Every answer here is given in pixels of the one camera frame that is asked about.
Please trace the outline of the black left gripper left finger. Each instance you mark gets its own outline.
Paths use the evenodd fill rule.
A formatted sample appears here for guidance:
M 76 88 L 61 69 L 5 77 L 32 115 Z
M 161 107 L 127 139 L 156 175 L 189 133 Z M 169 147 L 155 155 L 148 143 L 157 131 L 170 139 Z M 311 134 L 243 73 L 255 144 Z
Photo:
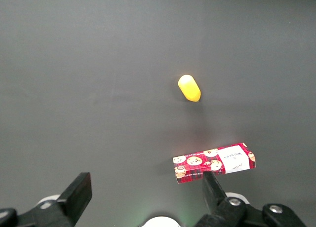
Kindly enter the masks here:
M 61 193 L 57 202 L 72 226 L 75 226 L 91 199 L 91 175 L 89 172 L 82 172 Z

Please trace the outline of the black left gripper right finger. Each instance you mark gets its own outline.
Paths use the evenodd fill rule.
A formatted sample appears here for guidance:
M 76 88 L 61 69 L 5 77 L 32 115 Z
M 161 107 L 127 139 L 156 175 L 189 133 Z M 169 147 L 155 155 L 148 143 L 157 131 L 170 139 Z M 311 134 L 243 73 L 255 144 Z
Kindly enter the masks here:
M 209 214 L 202 216 L 198 227 L 239 227 L 246 216 L 246 204 L 238 197 L 228 197 L 213 172 L 204 172 L 203 199 Z

